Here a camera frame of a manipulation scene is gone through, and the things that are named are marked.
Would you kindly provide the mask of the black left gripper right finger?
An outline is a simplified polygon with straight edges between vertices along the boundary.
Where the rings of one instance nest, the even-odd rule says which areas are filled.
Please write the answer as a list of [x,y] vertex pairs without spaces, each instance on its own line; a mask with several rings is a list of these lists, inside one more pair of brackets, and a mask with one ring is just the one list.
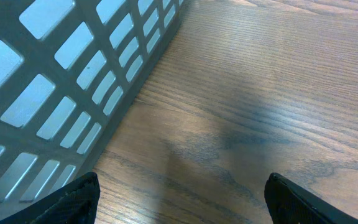
[[358,224],[358,219],[275,172],[266,181],[264,198],[274,224]]

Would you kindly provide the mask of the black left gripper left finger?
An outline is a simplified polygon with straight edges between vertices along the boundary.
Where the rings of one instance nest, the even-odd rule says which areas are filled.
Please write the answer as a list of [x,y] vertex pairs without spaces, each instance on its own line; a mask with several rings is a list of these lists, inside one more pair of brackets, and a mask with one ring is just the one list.
[[97,174],[88,172],[0,224],[94,224],[100,193]]

